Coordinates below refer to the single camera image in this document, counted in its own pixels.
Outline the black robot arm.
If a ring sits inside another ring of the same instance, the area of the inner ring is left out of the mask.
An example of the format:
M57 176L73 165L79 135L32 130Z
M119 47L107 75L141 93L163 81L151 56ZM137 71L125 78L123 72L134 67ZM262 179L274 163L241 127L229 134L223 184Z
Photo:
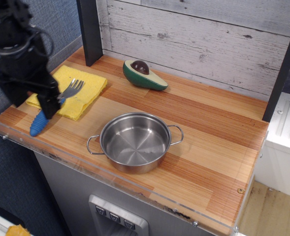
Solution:
M29 6L21 0L0 0L0 88L20 106L36 93L47 119L61 108L58 82L47 70L50 53L42 34L30 25Z

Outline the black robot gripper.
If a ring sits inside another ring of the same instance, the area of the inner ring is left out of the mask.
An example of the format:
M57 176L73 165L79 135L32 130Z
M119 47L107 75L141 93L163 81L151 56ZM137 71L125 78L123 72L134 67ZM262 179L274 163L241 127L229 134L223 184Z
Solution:
M37 93L41 110L51 119L61 108L57 81L47 71L48 55L40 36L23 46L0 49L0 88L16 107Z

